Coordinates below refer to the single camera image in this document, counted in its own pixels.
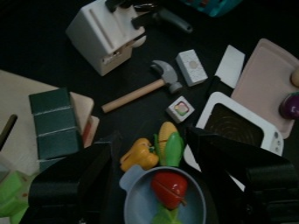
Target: hammer head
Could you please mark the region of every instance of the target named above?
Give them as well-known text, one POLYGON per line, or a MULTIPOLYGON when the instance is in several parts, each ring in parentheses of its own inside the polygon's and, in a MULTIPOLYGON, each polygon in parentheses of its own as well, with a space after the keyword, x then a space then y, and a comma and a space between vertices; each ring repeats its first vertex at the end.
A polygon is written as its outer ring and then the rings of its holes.
POLYGON ((160 60, 153 60, 150 68, 161 75, 164 85, 168 86, 170 93, 176 93, 182 89, 181 83, 177 81, 177 75, 172 66, 160 60))

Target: hammer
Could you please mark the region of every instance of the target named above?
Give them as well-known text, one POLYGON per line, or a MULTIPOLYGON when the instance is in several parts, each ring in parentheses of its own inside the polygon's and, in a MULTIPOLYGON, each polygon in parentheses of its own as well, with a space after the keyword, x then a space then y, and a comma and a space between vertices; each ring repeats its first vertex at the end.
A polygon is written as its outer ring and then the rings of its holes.
POLYGON ((168 65, 165 62, 160 60, 153 60, 153 64, 150 65, 150 68, 161 75, 161 79, 156 80, 154 82, 149 83, 146 86, 138 88, 129 94, 121 96, 112 102, 106 103, 101 106, 104 113, 109 112, 113 109, 117 109, 122 105, 125 105, 128 102, 133 101, 142 95, 149 94, 152 91, 154 91, 157 88, 166 86, 169 88, 170 93, 176 93, 178 90, 181 90, 182 85, 177 81, 177 75, 173 71, 173 68, 170 65, 168 65))

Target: red tomato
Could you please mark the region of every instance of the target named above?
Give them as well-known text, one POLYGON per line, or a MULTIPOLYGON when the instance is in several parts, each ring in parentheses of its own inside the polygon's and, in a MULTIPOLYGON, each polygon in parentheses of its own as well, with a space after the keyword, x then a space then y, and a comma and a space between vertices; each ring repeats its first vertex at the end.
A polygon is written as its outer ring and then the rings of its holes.
POLYGON ((188 187, 185 177, 173 171, 158 171, 150 182, 156 198, 168 209, 174 209, 180 203, 185 205, 184 194, 188 187))

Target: wooden stick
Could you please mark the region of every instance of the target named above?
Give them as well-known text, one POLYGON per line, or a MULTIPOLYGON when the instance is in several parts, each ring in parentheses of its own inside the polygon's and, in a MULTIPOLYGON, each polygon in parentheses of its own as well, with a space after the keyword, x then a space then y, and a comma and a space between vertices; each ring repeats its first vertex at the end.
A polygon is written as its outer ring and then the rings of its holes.
POLYGON ((7 119, 6 123, 5 123, 3 130, 2 130, 1 135, 0 135, 0 151, 1 151, 2 147, 3 147, 3 145, 5 145, 5 140, 6 140, 6 138, 7 138, 9 134, 10 134, 10 131, 13 129, 15 119, 17 119, 17 116, 15 115, 10 115, 9 119, 7 119))
POLYGON ((102 105, 101 108, 102 108, 104 113, 109 112, 113 109, 117 109, 118 107, 121 107, 122 105, 125 105, 126 103, 129 103, 130 101, 133 101, 134 99, 141 97, 142 95, 146 95, 148 93, 150 93, 152 91, 154 91, 157 88, 160 88, 162 86, 164 86, 164 80, 160 79, 160 80, 152 82, 150 84, 148 84, 146 86, 138 88, 132 93, 121 96, 112 102, 102 105))

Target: toy fruit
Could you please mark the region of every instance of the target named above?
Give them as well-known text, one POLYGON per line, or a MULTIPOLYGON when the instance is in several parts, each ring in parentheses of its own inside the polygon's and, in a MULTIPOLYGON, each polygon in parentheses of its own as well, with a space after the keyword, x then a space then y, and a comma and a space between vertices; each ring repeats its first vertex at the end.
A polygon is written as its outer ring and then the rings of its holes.
POLYGON ((182 158, 182 139, 170 122, 164 122, 158 136, 153 135, 153 146, 160 165, 178 166, 182 158))
POLYGON ((284 98, 278 106, 278 113, 285 119, 299 119, 299 92, 284 98))
POLYGON ((177 219, 178 208, 166 209, 160 203, 157 205, 157 213, 153 216, 150 224, 182 224, 177 219))
POLYGON ((158 171, 152 178, 150 187, 158 201, 173 210, 184 201, 184 194, 188 187, 186 179, 182 175, 172 171, 158 171))
POLYGON ((158 157, 146 138, 138 138, 126 154, 120 158, 120 169, 125 172, 132 165, 140 165, 149 170, 157 165, 158 157))

